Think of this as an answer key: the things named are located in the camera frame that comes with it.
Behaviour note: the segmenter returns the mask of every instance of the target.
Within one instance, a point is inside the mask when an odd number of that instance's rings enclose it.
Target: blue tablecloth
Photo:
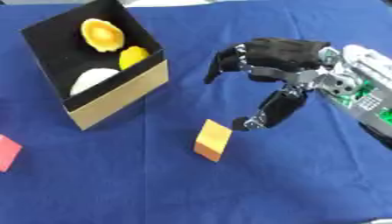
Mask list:
[[[19,30],[70,5],[0,6],[0,133],[24,148],[0,175],[2,224],[355,223],[392,216],[392,152],[311,94],[274,129],[235,132],[218,164],[193,153],[281,83],[202,79],[214,52],[254,37],[354,43],[392,57],[375,0],[271,0],[129,11],[166,49],[169,84],[79,131]]]

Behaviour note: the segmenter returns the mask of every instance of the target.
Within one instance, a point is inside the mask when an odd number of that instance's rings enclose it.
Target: orange cube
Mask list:
[[[218,162],[232,132],[231,129],[207,119],[196,139],[194,151],[209,160]]]
[[[0,135],[0,172],[7,172],[22,146]]]

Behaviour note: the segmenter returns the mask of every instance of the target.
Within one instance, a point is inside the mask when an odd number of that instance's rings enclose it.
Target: open box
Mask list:
[[[97,52],[81,36],[81,24],[89,18],[109,21],[125,35],[116,52]],[[22,30],[41,69],[57,90],[66,112],[82,130],[136,101],[168,81],[167,61],[161,45],[115,0],[96,0]],[[120,52],[141,46],[147,59],[111,78],[70,96],[72,85],[91,68],[120,70]]]

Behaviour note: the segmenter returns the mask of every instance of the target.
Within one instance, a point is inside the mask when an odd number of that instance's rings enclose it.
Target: pink cube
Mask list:
[[[6,172],[10,168],[21,148],[20,144],[0,135],[0,172]]]

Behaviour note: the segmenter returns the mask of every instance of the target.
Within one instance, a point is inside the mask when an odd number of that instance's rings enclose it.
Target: white egg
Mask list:
[[[70,95],[77,95],[118,73],[119,71],[111,68],[93,68],[87,70],[73,84]]]

